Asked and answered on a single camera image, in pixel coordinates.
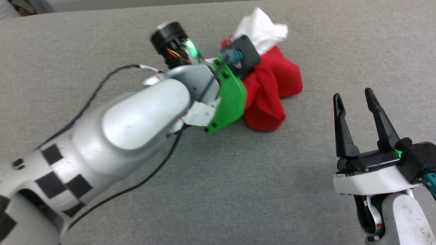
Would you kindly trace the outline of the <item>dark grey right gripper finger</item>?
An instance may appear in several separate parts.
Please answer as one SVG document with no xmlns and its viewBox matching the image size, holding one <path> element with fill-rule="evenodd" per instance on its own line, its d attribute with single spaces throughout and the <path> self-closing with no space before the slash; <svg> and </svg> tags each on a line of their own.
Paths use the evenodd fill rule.
<svg viewBox="0 0 436 245">
<path fill-rule="evenodd" d="M 340 158 L 356 157 L 360 154 L 358 147 L 354 144 L 350 134 L 344 103 L 339 93 L 333 97 L 334 105 L 334 127 L 336 138 L 336 154 Z"/>
<path fill-rule="evenodd" d="M 372 112 L 375 120 L 378 149 L 383 151 L 393 150 L 397 141 L 400 140 L 399 135 L 371 88 L 365 88 L 365 97 L 369 111 Z"/>
</svg>

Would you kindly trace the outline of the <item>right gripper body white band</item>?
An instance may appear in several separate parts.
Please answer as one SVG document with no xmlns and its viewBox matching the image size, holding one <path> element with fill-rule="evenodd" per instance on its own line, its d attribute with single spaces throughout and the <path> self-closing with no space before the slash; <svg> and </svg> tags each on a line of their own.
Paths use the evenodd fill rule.
<svg viewBox="0 0 436 245">
<path fill-rule="evenodd" d="M 337 193 L 368 196 L 395 193 L 422 186 L 410 184 L 396 167 L 400 153 L 396 150 L 374 150 L 356 157 L 340 158 L 338 172 L 333 176 Z"/>
</svg>

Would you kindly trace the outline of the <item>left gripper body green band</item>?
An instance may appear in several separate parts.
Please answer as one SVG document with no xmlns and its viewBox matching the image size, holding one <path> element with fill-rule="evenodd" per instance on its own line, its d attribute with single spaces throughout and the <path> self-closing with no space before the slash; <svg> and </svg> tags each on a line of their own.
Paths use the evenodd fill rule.
<svg viewBox="0 0 436 245">
<path fill-rule="evenodd" d="M 222 59 L 221 51 L 211 62 L 206 61 L 179 22 L 159 25 L 151 34 L 151 43 L 169 70 L 166 76 L 185 82 L 193 104 L 181 118 L 190 126 L 204 127 L 209 135 L 239 120 L 244 113 L 247 90 Z M 201 101 L 200 94 L 220 65 L 218 78 Z"/>
</svg>

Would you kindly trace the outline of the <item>red and white basketball jersey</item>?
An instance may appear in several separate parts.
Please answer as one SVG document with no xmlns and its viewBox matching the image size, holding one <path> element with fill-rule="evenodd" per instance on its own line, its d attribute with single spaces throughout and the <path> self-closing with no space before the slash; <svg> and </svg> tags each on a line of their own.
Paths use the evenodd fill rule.
<svg viewBox="0 0 436 245">
<path fill-rule="evenodd" d="M 221 42 L 226 48 L 236 38 L 247 35 L 260 54 L 260 62 L 244 79 L 247 99 L 244 120 L 255 131 L 274 132 L 285 120 L 281 99 L 303 90 L 300 68 L 288 60 L 278 44 L 288 37 L 288 26 L 274 23 L 259 7 L 244 16 L 235 32 Z"/>
</svg>

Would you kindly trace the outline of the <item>grey fabric sofa cushion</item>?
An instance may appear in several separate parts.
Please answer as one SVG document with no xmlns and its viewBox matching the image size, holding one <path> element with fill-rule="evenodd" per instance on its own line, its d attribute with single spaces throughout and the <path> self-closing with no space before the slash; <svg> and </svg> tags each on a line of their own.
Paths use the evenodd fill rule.
<svg viewBox="0 0 436 245">
<path fill-rule="evenodd" d="M 64 127 L 113 69 L 166 66 L 153 29 L 179 21 L 205 57 L 255 7 L 288 25 L 280 49 L 303 92 L 279 130 L 187 129 L 148 183 L 97 208 L 61 245 L 360 245 L 334 191 L 333 95 L 361 152 L 377 149 L 364 89 L 398 135 L 436 144 L 436 0 L 265 0 L 62 12 L 0 21 L 0 163 Z"/>
</svg>

